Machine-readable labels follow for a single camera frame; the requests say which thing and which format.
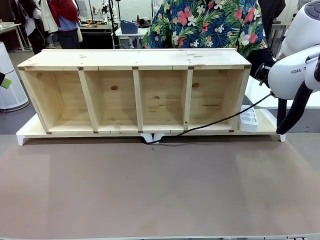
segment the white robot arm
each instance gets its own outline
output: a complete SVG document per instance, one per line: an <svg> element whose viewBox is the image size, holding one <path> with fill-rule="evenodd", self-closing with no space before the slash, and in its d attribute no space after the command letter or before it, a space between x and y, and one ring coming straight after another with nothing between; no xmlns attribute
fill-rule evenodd
<svg viewBox="0 0 320 240"><path fill-rule="evenodd" d="M277 133L302 117L309 97L320 90L320 0L304 5L281 45L281 60L269 68L267 83L278 97ZM293 100L286 116L287 100Z"/></svg>

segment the shelf compartment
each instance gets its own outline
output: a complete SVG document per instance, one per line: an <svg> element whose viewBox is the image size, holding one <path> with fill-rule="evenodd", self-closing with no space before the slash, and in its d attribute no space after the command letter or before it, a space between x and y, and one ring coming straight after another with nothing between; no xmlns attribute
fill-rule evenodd
<svg viewBox="0 0 320 240"><path fill-rule="evenodd" d="M80 71L79 74L83 88L88 91L86 99L94 131L137 133L133 72Z"/></svg>
<svg viewBox="0 0 320 240"><path fill-rule="evenodd" d="M143 98L143 132L183 131L183 70L139 71Z"/></svg>
<svg viewBox="0 0 320 240"><path fill-rule="evenodd" d="M93 132L77 71L25 71L23 81L47 132Z"/></svg>
<svg viewBox="0 0 320 240"><path fill-rule="evenodd" d="M188 129L207 125L236 113L244 72L242 69L193 71ZM231 119L195 132L227 133L235 131L236 127L234 119Z"/></svg>

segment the tropical print shirt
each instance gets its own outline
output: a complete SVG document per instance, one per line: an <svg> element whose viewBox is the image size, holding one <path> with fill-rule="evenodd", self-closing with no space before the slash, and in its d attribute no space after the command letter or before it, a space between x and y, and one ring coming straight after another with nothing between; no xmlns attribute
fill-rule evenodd
<svg viewBox="0 0 320 240"><path fill-rule="evenodd" d="M145 48L237 48L245 58L267 48L257 0L164 0Z"/></svg>

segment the jeans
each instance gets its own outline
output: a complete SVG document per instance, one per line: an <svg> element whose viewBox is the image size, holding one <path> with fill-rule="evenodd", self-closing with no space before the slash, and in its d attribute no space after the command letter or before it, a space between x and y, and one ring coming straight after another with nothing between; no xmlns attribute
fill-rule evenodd
<svg viewBox="0 0 320 240"><path fill-rule="evenodd" d="M58 40L57 33L52 33L50 36L47 37L46 41L48 44L54 44Z"/></svg>

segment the white shirt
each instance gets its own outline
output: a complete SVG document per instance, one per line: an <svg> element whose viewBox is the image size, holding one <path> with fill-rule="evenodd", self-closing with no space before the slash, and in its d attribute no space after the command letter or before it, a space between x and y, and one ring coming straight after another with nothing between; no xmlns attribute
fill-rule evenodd
<svg viewBox="0 0 320 240"><path fill-rule="evenodd" d="M27 36L29 36L35 29L36 29L36 23L35 20L33 18L30 18L28 16L28 14L26 13L26 11L24 10L24 8L22 7L22 5L19 3L19 0L15 0L16 4L20 6L23 16L25 18L25 25L24 25L24 30ZM35 9L33 11L33 17L36 19L40 19L41 18L41 13L38 9Z"/></svg>

